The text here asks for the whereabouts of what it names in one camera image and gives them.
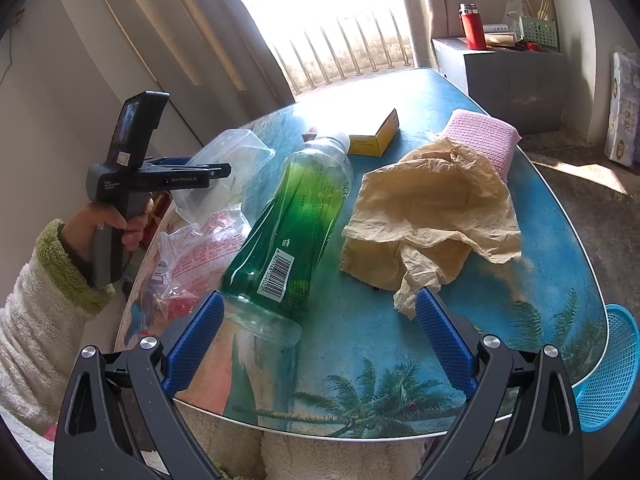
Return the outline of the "person's left hand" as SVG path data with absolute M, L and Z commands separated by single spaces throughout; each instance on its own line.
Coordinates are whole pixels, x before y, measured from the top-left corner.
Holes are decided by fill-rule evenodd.
M 142 241 L 143 231 L 149 223 L 153 206 L 154 202 L 150 198 L 145 204 L 142 214 L 126 220 L 112 205 L 90 203 L 64 223 L 61 240 L 79 258 L 85 262 L 91 262 L 94 232 L 102 230 L 104 226 L 110 226 L 113 229 L 124 231 L 122 246 L 126 248 L 127 252 L 134 252 Z

